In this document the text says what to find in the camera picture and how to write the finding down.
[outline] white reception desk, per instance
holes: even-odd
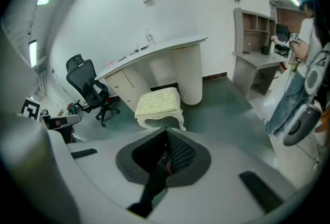
[[[206,35],[189,36],[157,43],[115,62],[95,80],[102,78],[135,112],[140,97],[150,92],[149,85],[138,72],[135,62],[159,52],[170,51],[182,101],[197,105],[202,100],[202,61],[200,43]]]

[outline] power cord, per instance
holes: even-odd
[[[298,144],[296,144],[296,146],[301,149],[309,158],[311,158],[316,164],[319,164],[319,161],[316,160],[315,158],[313,158],[312,156],[310,156],[303,148],[301,148]]]

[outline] cabinet door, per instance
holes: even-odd
[[[109,86],[119,95],[123,102],[135,112],[141,95],[137,93],[122,70],[105,78]]]

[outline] floor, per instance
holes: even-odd
[[[278,138],[269,137],[262,123],[269,119],[276,104],[275,94],[284,90],[285,84],[276,86],[273,93],[264,97],[256,90],[247,99],[228,78],[203,82],[203,100],[198,106],[181,104],[188,131],[216,137],[241,147],[270,166],[278,169],[296,188],[306,185],[314,175],[314,162],[297,146],[285,147]],[[82,122],[75,125],[75,137],[81,141],[94,141],[123,137],[144,130],[134,118],[134,113],[123,103],[114,105],[121,113],[108,112],[106,127],[101,127],[95,119],[97,110],[82,113]],[[167,117],[161,120],[148,120],[154,127],[178,126],[178,121]],[[317,143],[313,135],[307,137],[299,146],[312,157],[318,156]]]

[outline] jeans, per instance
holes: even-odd
[[[305,78],[299,72],[296,72],[272,118],[266,123],[268,134],[283,132],[284,125],[292,119],[296,110],[308,102],[308,94],[305,91],[304,83]]]

